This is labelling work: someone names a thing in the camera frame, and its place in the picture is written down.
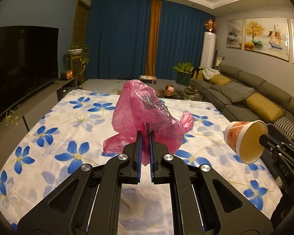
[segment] pink plastic bag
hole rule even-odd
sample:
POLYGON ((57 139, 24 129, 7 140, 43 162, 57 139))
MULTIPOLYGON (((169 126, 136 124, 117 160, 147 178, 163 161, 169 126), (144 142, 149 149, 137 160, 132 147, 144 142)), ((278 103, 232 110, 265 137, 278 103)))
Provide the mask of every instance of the pink plastic bag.
POLYGON ((103 151, 121 154, 125 145, 136 141, 137 131, 142 131, 142 164, 146 166, 150 162, 146 123, 149 123, 150 131, 155 132, 156 141, 165 144, 170 154, 175 154, 184 140, 184 133, 193 127, 194 120, 190 112, 183 111, 178 121, 151 87, 139 80, 128 81, 112 117, 113 129, 119 134, 104 141, 103 151))

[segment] metal bolt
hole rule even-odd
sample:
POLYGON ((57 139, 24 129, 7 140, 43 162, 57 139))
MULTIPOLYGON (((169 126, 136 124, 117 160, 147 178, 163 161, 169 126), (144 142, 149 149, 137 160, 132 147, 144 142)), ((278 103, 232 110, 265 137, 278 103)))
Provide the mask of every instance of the metal bolt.
POLYGON ((124 161, 124 160, 126 160, 127 158, 128 158, 128 156, 127 156, 126 154, 120 154, 120 155, 118 156, 118 159, 121 160, 121 161, 124 161))
POLYGON ((210 171, 210 166, 208 164, 204 164, 200 168, 204 172, 210 171))
POLYGON ((82 171, 89 171, 90 170, 90 165, 89 164, 82 165, 81 170, 82 171))
POLYGON ((167 155, 165 155, 164 157, 163 157, 165 160, 167 160, 167 161, 172 161, 173 160, 173 155, 169 155, 169 154, 167 154, 167 155))

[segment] paper cup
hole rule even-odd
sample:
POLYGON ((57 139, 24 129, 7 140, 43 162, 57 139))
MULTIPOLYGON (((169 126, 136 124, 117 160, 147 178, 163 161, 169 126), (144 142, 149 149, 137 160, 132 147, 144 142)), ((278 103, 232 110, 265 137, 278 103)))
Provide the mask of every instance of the paper cup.
POLYGON ((268 128, 263 121, 236 121, 226 127, 223 138, 243 163, 251 164, 258 160, 265 150, 259 144, 259 137, 263 134, 268 135, 268 128))

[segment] black tv screen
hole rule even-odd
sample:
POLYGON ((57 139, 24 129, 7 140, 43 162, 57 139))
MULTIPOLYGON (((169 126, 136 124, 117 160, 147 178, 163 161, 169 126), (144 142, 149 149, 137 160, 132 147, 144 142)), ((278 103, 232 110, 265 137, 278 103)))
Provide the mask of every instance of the black tv screen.
POLYGON ((58 78, 58 28, 0 27, 0 116, 58 78))

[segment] curtain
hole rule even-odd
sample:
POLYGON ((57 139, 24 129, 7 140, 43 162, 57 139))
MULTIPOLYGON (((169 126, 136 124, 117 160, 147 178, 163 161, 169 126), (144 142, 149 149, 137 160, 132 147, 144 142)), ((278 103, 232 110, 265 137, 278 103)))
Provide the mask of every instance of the curtain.
POLYGON ((145 75, 148 75, 148 76, 155 75, 161 4, 162 4, 161 0, 151 0, 149 42, 148 42, 147 61, 146 61, 146 73, 145 73, 145 75))
POLYGON ((182 4, 162 1, 156 58, 156 77, 174 80, 179 62, 200 64, 204 23, 214 16, 182 4))
POLYGON ((145 74, 150 0, 92 0, 87 22, 87 79, 145 74))

